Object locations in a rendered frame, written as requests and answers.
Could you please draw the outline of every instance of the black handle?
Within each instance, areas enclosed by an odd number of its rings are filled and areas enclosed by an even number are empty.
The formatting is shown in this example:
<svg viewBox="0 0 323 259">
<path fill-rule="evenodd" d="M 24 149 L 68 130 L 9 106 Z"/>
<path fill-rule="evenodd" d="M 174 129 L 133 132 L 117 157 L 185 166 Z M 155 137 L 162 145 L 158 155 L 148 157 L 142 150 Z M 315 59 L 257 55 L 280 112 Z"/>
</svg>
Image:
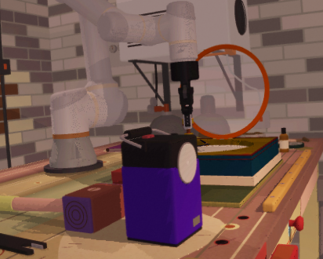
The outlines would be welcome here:
<svg viewBox="0 0 323 259">
<path fill-rule="evenodd" d="M 136 137 L 142 137 L 145 135 L 152 134 L 152 128 L 150 127 L 143 127 L 143 128 L 138 128 L 138 129 L 131 129 L 131 130 L 126 130 L 124 134 L 128 134 L 126 139 L 132 139 Z"/>
</svg>

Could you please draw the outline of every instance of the white robotic arm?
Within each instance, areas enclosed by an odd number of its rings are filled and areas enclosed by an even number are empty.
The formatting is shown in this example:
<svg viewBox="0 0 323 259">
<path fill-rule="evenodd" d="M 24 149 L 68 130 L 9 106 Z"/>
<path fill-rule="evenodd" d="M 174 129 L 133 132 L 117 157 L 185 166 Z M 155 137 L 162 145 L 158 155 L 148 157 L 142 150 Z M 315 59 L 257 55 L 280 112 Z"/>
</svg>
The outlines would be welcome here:
<svg viewBox="0 0 323 259">
<path fill-rule="evenodd" d="M 89 128 L 120 123 L 128 101 L 113 80 L 107 41 L 152 46 L 168 42 L 172 80 L 181 81 L 180 103 L 185 126 L 191 128 L 193 89 L 198 78 L 194 6 L 185 1 L 168 4 L 166 14 L 139 16 L 124 13 L 106 0 L 57 0 L 79 13 L 87 84 L 51 96 L 53 147 L 46 172 L 78 171 L 96 164 Z"/>
</svg>

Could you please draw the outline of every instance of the green mat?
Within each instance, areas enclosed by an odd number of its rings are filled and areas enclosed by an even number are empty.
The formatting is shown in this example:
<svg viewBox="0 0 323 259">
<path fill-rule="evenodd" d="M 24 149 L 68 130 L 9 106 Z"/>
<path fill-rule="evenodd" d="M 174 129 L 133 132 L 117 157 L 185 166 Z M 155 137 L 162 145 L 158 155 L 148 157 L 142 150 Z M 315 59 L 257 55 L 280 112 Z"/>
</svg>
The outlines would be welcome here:
<svg viewBox="0 0 323 259">
<path fill-rule="evenodd" d="M 257 186 L 202 185 L 203 206 L 240 208 L 278 170 L 282 160 L 257 184 Z"/>
</svg>

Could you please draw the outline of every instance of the black end effector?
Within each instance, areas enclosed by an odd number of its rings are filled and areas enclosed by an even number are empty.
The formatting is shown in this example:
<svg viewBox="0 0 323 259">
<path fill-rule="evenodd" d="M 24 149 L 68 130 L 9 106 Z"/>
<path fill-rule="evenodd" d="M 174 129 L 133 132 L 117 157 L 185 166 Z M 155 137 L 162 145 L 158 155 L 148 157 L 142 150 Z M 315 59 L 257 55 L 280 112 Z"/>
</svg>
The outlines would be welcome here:
<svg viewBox="0 0 323 259">
<path fill-rule="evenodd" d="M 191 80 L 199 78 L 198 62 L 185 61 L 171 63 L 171 79 L 180 81 L 178 89 L 180 105 L 184 116 L 184 128 L 191 129 L 191 114 L 193 113 L 194 88 L 191 87 Z"/>
</svg>

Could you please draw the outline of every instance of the yellow wooden bar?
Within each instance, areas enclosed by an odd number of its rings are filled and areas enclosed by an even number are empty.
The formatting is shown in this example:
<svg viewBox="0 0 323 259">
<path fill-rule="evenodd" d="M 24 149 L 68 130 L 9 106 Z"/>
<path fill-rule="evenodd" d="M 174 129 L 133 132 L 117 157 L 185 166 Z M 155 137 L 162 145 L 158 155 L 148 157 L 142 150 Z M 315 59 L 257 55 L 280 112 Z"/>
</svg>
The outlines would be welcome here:
<svg viewBox="0 0 323 259">
<path fill-rule="evenodd" d="M 290 170 L 284 175 L 279 184 L 271 192 L 271 194 L 266 198 L 263 203 L 263 211 L 265 212 L 274 212 L 282 199 L 285 197 L 286 193 L 289 191 L 294 181 L 298 177 L 300 171 L 307 163 L 307 160 L 310 158 L 311 150 L 303 151 L 302 155 L 297 159 L 293 164 Z"/>
</svg>

